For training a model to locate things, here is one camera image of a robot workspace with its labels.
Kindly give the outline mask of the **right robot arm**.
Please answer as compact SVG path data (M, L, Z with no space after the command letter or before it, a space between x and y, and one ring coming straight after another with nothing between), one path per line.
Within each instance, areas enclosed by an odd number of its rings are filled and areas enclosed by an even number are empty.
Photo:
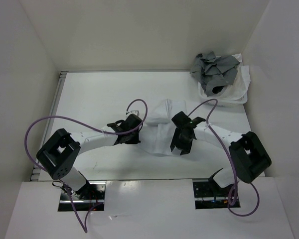
M216 171L208 184L209 192L221 195L235 181L252 183L272 164L258 136L213 126L201 117L191 119L184 112L177 113L171 121L176 126L170 149L178 149L180 155L189 154L194 140L200 140L225 149L230 156L230 168Z

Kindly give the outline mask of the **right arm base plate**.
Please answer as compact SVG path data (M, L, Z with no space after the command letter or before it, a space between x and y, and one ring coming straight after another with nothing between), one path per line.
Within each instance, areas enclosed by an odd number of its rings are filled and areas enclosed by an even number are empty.
M221 188L213 179L193 180L195 209L222 209L228 207L228 194L233 186Z

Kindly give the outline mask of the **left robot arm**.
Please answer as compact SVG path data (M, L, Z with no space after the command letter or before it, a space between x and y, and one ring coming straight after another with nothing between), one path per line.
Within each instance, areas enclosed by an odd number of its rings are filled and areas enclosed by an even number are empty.
M84 199L93 189L88 180L74 167L76 158L87 151L118 144L138 144L139 129L132 131L142 120L130 114L125 120L109 123L102 130L69 133L61 128L36 154L46 172L53 180L60 180L76 198Z

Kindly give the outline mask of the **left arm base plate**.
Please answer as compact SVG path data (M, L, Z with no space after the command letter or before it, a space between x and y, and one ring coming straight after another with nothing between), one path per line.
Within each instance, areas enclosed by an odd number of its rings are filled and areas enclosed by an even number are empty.
M92 211L104 211L105 207L105 181L90 181L90 188L82 192L80 195L76 194L71 188L70 196L68 196L64 185L61 182L54 181L52 185L60 188L59 212L72 212L70 198L72 199L75 209L78 212L86 212L93 208Z

